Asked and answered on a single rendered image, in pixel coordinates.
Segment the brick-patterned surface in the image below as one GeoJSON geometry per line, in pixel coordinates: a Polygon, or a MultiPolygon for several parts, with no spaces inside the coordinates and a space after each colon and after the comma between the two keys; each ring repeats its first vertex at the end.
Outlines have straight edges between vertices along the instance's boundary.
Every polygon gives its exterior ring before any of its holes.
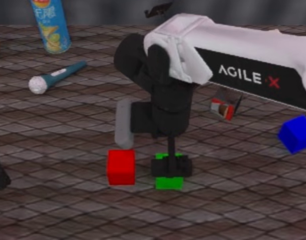
{"type": "Polygon", "coordinates": [[[276,139],[300,112],[249,96],[224,122],[209,112],[215,86],[196,91],[178,140],[195,166],[182,191],[154,189],[150,158],[166,142],[148,135],[135,140],[136,185],[108,187],[116,101],[148,97],[116,72],[113,53],[149,29],[71,27],[72,48],[49,55],[35,27],[0,26],[0,161],[13,180],[0,192],[0,240],[306,240],[306,150],[290,155],[276,139]],[[79,60],[88,67],[46,94],[29,91],[32,76],[79,60]]]}

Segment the can label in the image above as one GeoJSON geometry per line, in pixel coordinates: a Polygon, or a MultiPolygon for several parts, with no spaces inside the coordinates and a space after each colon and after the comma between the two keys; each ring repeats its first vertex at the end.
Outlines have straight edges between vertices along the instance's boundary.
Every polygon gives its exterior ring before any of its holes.
{"type": "Polygon", "coordinates": [[[45,49],[52,54],[71,45],[61,0],[31,0],[45,49]]]}

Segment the red x letter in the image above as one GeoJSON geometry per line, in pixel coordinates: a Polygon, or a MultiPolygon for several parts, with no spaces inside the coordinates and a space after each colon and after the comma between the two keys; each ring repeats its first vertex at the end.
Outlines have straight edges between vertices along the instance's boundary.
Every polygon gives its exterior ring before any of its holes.
{"type": "Polygon", "coordinates": [[[270,80],[269,87],[275,87],[275,88],[279,89],[279,85],[278,85],[279,78],[274,79],[273,77],[268,76],[268,79],[270,80]]]}

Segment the red cube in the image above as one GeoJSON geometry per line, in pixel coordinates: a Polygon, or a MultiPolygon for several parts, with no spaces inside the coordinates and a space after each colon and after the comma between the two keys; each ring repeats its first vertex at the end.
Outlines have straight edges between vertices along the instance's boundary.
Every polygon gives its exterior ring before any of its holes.
{"type": "Polygon", "coordinates": [[[134,185],[135,151],[109,150],[106,173],[109,185],[134,185]]]}

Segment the black label panel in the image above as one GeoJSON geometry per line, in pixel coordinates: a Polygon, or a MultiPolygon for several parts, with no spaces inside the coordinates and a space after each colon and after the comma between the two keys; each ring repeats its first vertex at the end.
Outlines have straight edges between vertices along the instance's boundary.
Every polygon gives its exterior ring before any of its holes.
{"type": "Polygon", "coordinates": [[[306,110],[306,90],[296,70],[257,60],[196,48],[217,83],[306,110]]]}

